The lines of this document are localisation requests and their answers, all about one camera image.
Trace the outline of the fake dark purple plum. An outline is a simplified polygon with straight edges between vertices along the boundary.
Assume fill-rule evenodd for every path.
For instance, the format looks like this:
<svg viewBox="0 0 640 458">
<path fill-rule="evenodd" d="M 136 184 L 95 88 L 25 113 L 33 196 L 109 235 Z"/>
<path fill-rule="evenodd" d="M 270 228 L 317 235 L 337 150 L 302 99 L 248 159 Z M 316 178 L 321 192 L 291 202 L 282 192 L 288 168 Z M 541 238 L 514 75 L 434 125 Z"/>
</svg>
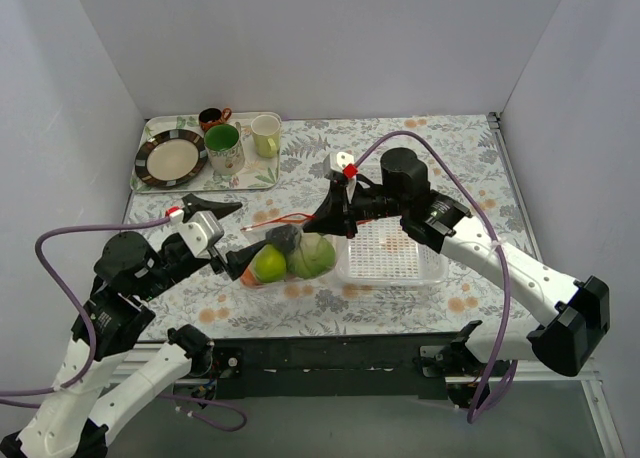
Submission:
<svg viewBox="0 0 640 458">
<path fill-rule="evenodd" d="M 268 230 L 265 234 L 268 244 L 284 255 L 293 253 L 299 246 L 301 231 L 298 226 L 284 224 Z"/>
</svg>

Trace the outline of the clear zip top bag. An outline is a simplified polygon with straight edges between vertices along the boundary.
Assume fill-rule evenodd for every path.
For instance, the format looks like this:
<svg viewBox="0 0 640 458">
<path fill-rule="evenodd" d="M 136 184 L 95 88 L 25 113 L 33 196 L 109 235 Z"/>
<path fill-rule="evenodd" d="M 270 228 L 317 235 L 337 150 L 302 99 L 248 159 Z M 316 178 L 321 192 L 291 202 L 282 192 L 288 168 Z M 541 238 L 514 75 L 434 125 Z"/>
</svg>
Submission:
<svg viewBox="0 0 640 458">
<path fill-rule="evenodd" d="M 240 278 L 248 288 L 309 281 L 333 271 L 344 240 L 307 232 L 312 215 L 291 213 L 241 229 L 251 245 L 262 245 Z"/>
</svg>

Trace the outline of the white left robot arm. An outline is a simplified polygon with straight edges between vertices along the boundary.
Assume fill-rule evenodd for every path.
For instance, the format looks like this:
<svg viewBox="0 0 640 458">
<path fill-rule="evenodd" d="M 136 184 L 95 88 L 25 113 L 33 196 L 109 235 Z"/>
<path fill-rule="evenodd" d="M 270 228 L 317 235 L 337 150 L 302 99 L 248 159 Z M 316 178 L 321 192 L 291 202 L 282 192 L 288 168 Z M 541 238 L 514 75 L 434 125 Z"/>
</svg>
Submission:
<svg viewBox="0 0 640 458">
<path fill-rule="evenodd" d="M 260 244 L 227 254 L 216 248 L 221 219 L 241 206 L 188 194 L 152 224 L 108 226 L 113 235 L 94 266 L 91 295 L 73 303 L 79 316 L 54 383 L 41 391 L 44 400 L 29 424 L 2 439 L 2 456 L 104 457 L 128 422 L 183 377 L 206 380 L 191 400 L 207 405 L 237 360 L 217 354 L 213 340 L 192 325 L 170 329 L 146 364 L 115 388 L 109 383 L 155 317 L 149 301 L 204 267 L 232 280 L 248 268 Z M 165 224 L 175 232 L 154 249 L 140 232 Z"/>
</svg>

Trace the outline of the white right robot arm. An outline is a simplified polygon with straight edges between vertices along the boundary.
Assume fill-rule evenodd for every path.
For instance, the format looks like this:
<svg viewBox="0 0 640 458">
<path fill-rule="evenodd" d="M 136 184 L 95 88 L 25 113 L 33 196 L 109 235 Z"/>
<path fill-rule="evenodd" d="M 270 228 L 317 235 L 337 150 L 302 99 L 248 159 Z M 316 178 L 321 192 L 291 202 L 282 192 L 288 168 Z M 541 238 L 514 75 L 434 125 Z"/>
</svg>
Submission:
<svg viewBox="0 0 640 458">
<path fill-rule="evenodd" d="M 305 231 L 352 239 L 361 222 L 398 218 L 413 241 L 480 274 L 537 322 L 533 330 L 500 326 L 498 346 L 473 326 L 452 351 L 460 373 L 475 375 L 491 360 L 536 360 L 577 376 L 610 329 L 608 285 L 558 272 L 502 241 L 466 206 L 432 189 L 427 165 L 414 151 L 388 150 L 379 168 L 381 180 L 373 183 L 352 155 L 329 154 L 323 162 L 329 190 Z"/>
</svg>

